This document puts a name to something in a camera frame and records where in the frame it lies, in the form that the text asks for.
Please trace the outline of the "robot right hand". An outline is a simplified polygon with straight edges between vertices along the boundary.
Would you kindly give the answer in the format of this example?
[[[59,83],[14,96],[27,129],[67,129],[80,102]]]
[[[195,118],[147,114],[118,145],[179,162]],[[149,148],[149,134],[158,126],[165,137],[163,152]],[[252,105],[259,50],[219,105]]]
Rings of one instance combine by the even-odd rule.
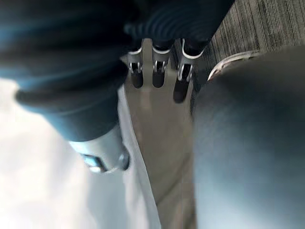
[[[231,0],[3,0],[0,75],[17,102],[41,114],[93,172],[126,170],[118,90],[143,85],[142,41],[152,41],[152,83],[160,88],[175,41],[182,43],[173,92],[184,101],[195,63]]]

